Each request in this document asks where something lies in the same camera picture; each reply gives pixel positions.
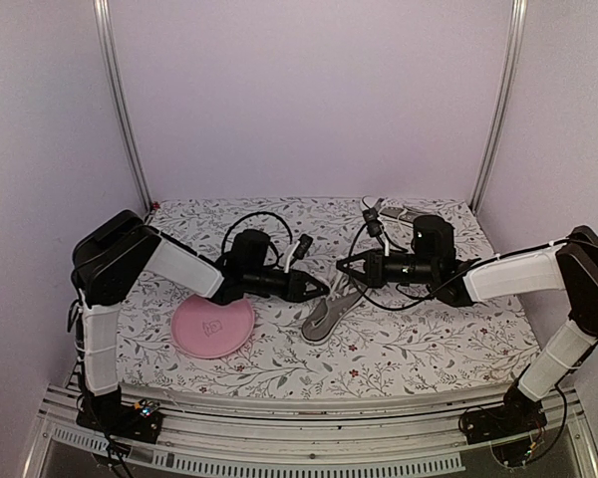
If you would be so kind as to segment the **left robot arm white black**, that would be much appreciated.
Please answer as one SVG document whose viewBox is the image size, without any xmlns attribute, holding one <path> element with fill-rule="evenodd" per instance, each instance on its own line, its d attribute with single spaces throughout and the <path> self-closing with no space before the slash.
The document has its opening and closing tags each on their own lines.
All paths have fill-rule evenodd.
<svg viewBox="0 0 598 478">
<path fill-rule="evenodd" d="M 246 294 L 303 303 L 327 295 L 329 287 L 294 269 L 312 238 L 290 239 L 289 250 L 276 254 L 270 237 L 247 229 L 225 235 L 220 255 L 210 260 L 124 210 L 75 247 L 71 282 L 77 298 L 67 329 L 75 334 L 82 407 L 78 425 L 102 432 L 106 439 L 125 438 L 154 444 L 163 416 L 156 403 L 125 405 L 117 376 L 117 326 L 123 302 L 139 276 L 150 272 L 185 287 L 202 299 L 225 306 Z"/>
</svg>

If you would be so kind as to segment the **grey sneaker with red sole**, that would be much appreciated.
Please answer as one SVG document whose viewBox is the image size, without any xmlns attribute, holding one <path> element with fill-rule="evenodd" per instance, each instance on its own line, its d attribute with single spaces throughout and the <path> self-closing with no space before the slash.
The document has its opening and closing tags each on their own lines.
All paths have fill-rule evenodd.
<svg viewBox="0 0 598 478">
<path fill-rule="evenodd" d="M 348 276 L 338 272 L 329 295 L 322 298 L 304 320 L 301 327 L 303 340 L 312 346 L 327 342 L 344 317 L 360 304 L 365 291 L 365 288 L 359 291 Z"/>
</svg>

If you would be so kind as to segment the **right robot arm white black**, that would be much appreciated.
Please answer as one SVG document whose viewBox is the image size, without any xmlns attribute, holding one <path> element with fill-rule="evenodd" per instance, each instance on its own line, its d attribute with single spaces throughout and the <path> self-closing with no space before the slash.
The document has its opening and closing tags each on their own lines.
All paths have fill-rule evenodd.
<svg viewBox="0 0 598 478">
<path fill-rule="evenodd" d="M 459 430 L 470 444 L 544 427 L 543 398 L 558 390 L 598 345 L 598 236 L 587 226 L 543 245 L 461 261 L 451 224 L 423 215 L 413 223 L 410 252 L 391 251 L 388 245 L 349 252 L 336 268 L 354 287 L 425 285 L 429 298 L 455 308 L 541 291 L 566 293 L 567 320 L 514 380 L 502 404 L 467 411 L 459 419 Z"/>
</svg>

